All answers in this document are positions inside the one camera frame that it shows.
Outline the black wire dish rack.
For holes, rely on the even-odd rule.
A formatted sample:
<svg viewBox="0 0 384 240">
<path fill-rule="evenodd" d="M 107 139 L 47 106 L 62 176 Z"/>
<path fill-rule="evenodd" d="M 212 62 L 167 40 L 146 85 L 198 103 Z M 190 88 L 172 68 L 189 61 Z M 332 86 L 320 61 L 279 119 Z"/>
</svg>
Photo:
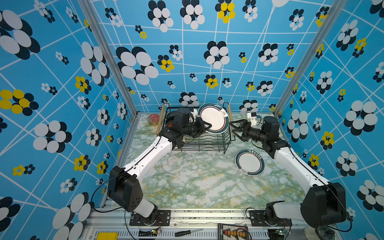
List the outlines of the black wire dish rack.
<svg viewBox="0 0 384 240">
<path fill-rule="evenodd" d="M 173 151 L 226 153 L 235 137 L 230 133 L 229 121 L 224 129 L 213 133 L 213 125 L 204 121 L 197 107 L 167 107 L 157 134 L 171 143 Z"/>
</svg>

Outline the white plate red green rim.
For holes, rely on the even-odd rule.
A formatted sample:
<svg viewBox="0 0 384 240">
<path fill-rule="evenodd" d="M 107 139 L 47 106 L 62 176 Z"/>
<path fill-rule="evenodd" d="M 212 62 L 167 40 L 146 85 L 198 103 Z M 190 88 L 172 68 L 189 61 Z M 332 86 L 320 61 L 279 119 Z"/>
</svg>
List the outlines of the white plate red green rim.
<svg viewBox="0 0 384 240">
<path fill-rule="evenodd" d="M 207 103 L 201 105 L 198 109 L 198 117 L 211 125 L 207 129 L 207 133 L 212 135 L 223 134 L 229 127 L 229 114 L 217 104 Z"/>
</svg>

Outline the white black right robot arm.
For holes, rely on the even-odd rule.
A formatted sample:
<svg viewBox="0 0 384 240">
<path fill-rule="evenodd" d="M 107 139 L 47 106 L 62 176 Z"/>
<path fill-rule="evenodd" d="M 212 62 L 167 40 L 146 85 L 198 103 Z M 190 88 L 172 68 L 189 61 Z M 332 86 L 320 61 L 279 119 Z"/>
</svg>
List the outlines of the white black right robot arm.
<svg viewBox="0 0 384 240">
<path fill-rule="evenodd" d="M 347 219 L 345 188 L 315 172 L 287 141 L 280 138 L 280 123 L 276 117 L 265 117 L 259 129 L 252 127 L 246 119 L 232 121 L 230 126 L 233 134 L 241 141 L 262 143 L 263 150 L 285 167 L 306 194 L 302 203 L 268 203 L 265 210 L 268 224 L 276 225 L 282 219 L 291 219 L 318 228 L 342 223 Z"/>
</svg>

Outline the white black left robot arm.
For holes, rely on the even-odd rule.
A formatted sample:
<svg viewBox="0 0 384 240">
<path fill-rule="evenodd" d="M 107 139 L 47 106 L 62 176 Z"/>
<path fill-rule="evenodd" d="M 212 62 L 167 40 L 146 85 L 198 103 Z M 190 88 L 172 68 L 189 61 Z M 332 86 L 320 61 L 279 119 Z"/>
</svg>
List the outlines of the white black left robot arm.
<svg viewBox="0 0 384 240">
<path fill-rule="evenodd" d="M 158 207 L 144 198 L 142 182 L 157 162 L 174 148 L 185 144 L 185 136 L 197 138 L 212 125 L 201 117 L 191 122 L 192 113 L 186 108 L 174 112 L 174 118 L 160 130 L 154 142 L 132 162 L 114 167 L 110 173 L 107 194 L 125 211 L 134 212 L 151 224 L 157 218 Z"/>
</svg>

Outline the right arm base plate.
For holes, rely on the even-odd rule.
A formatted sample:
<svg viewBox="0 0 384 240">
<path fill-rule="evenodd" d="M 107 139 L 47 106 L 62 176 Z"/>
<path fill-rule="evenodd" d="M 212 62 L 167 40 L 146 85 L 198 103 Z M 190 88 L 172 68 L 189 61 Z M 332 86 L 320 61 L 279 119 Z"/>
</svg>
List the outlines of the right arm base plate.
<svg viewBox="0 0 384 240">
<path fill-rule="evenodd" d="M 289 219 L 279 219 L 272 224 L 268 223 L 265 219 L 265 211 L 260 210 L 250 210 L 246 213 L 247 217 L 250 219 L 253 227 L 291 227 L 292 221 Z"/>
</svg>

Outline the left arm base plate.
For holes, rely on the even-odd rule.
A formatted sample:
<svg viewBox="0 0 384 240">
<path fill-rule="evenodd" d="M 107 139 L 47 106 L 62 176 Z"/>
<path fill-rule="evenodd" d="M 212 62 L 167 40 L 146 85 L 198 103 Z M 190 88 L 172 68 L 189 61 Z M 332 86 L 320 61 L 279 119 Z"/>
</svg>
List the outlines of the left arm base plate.
<svg viewBox="0 0 384 240">
<path fill-rule="evenodd" d="M 133 212 L 131 215 L 131 219 L 129 222 L 130 226 L 169 226 L 171 219 L 171 211 L 170 210 L 155 210 L 149 217 L 145 218 L 138 213 Z"/>
</svg>

